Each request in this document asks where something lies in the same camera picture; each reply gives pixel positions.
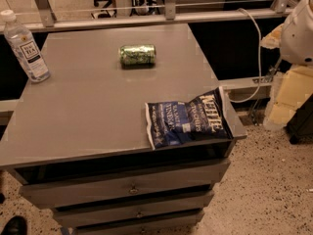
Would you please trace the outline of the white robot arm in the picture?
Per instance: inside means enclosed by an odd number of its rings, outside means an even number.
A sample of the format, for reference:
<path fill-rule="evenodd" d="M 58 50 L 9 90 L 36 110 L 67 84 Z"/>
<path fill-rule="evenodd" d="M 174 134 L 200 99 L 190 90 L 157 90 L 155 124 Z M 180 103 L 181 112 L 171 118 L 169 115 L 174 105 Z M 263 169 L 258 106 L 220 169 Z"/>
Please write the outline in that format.
<path fill-rule="evenodd" d="M 286 18 L 280 54 L 291 64 L 313 66 L 313 0 L 300 0 Z"/>

